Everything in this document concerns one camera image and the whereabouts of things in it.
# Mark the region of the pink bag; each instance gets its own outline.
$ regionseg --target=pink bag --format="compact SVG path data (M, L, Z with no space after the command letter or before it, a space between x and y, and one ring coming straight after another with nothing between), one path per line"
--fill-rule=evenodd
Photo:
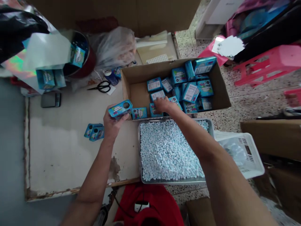
M200 54L198 57L204 58L204 57L213 57L213 56L214 56L214 57L216 57L217 63L219 64L219 66L222 66L222 65L223 65L224 63L226 63L229 59L228 59L227 57L225 57L225 56L219 55L219 54L217 53L217 51L216 51L216 52L214 52L214 50L212 51L213 46L214 46L214 43L215 43L215 40L216 40L217 38L219 39L219 42L222 41L221 39L223 39L223 40L226 39L226 38L225 38L224 36L222 36L222 35L217 36L217 37L213 40L213 42L211 42L210 45L209 45L206 49L204 49L203 52L201 52L201 54Z

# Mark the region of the pink stool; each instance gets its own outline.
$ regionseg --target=pink stool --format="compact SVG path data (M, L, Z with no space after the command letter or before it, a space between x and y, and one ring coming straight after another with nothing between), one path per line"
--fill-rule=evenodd
M299 106L301 106L301 88L286 90L286 91L284 91L284 95L286 95L286 96L296 95L296 97L297 97L297 99L299 101Z
M236 81L235 85L241 86L248 83L255 87L299 68L301 68L301 47L298 45L277 46L235 66L233 70L241 71L241 79Z

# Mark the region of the person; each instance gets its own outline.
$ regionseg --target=person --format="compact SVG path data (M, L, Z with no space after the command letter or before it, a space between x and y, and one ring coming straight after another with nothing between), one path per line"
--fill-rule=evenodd
M168 113L177 123L198 157L216 225L276 226L267 207L220 144L167 97L158 98L154 103L157 111ZM95 222L107 185L114 141L127 118L128 114L116 121L106 112L105 134L99 152L62 225L93 225ZM147 201L150 207L135 212L137 201ZM184 225L175 200L162 185L127 185L119 205L114 221L122 221L124 225Z

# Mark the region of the metal tray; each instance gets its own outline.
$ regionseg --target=metal tray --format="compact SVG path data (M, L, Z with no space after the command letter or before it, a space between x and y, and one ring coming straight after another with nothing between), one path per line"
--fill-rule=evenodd
M194 121L206 121L209 124L208 132L209 134L215 138L214 136L214 126L213 122L209 118L193 118ZM197 178L188 178L188 179L179 179L179 180L163 180L163 179L151 179L150 181L145 181L142 177L143 175L143 168L142 168L142 162L141 162L141 155L140 155L140 125L142 123L154 123L154 122L163 122L163 121L173 121L173 119L160 119L160 120L147 120L147 121L141 121L138 126L138 143L139 143L139 156L140 156L140 171L141 171L141 181L144 184L166 184L166 185L189 185L189 184L199 184L199 183L205 183L205 178L197 177Z

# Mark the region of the white laundry basket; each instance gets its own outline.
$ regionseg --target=white laundry basket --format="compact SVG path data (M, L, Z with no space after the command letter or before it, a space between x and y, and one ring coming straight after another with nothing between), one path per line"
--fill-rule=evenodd
M238 139L240 144L244 145L246 148L245 151L247 159L245 163L238 168L246 179L264 174L264 167L251 134L221 132L219 130L215 130L214 134L216 141L227 140L235 137Z

